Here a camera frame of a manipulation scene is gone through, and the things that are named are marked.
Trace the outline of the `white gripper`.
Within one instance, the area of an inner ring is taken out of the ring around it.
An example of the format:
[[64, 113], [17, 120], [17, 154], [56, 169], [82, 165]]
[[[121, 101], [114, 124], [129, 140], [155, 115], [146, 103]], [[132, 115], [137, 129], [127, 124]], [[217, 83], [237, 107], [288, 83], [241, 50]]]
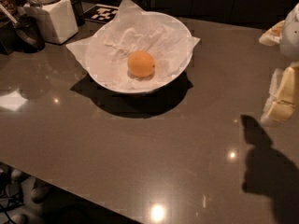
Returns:
[[[280, 45], [281, 52], [293, 61], [299, 60], [299, 3], [287, 15], [259, 38], [266, 46]], [[289, 119], [299, 106], [299, 67], [276, 69], [270, 82], [261, 123], [278, 126]]]

